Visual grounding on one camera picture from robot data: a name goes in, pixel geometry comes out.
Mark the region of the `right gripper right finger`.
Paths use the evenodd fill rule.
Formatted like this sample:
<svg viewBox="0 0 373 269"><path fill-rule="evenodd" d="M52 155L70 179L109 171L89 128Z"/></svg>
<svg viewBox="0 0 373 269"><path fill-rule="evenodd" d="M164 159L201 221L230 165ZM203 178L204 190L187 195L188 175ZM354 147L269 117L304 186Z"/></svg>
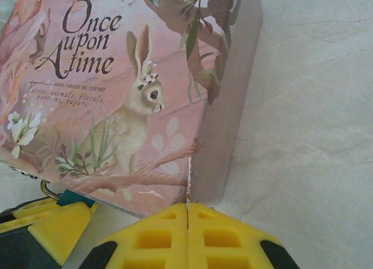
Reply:
<svg viewBox="0 0 373 269"><path fill-rule="evenodd" d="M273 235L200 203L188 206L188 269L301 269Z"/></svg>

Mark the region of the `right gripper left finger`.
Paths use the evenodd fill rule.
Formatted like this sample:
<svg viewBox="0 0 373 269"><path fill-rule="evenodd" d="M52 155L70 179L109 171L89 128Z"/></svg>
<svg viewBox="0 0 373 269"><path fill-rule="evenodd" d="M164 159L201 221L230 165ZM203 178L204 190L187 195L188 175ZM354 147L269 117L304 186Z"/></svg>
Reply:
<svg viewBox="0 0 373 269"><path fill-rule="evenodd" d="M174 204L102 239L78 269L188 269L187 222Z"/></svg>

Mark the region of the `small teal padlock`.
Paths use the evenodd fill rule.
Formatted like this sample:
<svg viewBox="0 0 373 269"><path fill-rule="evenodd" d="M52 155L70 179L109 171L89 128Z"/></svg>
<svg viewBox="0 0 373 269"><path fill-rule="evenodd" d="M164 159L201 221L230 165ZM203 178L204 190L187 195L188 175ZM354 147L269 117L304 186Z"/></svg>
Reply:
<svg viewBox="0 0 373 269"><path fill-rule="evenodd" d="M70 191L66 189L63 193L57 194L53 191L51 191L47 187L48 181L42 180L40 182L40 188L41 191L47 196L57 201L57 205L60 207L70 205L76 202L83 202L87 205L87 207L91 210L92 213L95 213L97 209L97 204L94 200L89 199L83 195L80 195L78 193L75 193L73 191Z"/></svg>

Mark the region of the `small silver key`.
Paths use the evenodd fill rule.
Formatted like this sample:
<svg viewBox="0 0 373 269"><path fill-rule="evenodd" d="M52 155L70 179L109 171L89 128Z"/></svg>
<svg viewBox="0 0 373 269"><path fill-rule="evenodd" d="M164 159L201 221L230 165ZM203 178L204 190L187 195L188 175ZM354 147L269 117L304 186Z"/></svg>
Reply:
<svg viewBox="0 0 373 269"><path fill-rule="evenodd" d="M188 174L186 184L186 208L187 208L187 228L189 227L189 206L191 203L191 179L192 179L192 157L188 158Z"/></svg>

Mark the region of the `pink illustrated tin box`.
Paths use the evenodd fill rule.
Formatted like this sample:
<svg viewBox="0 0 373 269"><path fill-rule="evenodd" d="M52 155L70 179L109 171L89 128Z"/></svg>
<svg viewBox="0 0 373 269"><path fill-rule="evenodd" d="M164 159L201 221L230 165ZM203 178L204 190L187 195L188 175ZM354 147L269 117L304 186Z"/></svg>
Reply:
<svg viewBox="0 0 373 269"><path fill-rule="evenodd" d="M223 196L261 0L0 0L0 163L136 216Z"/></svg>

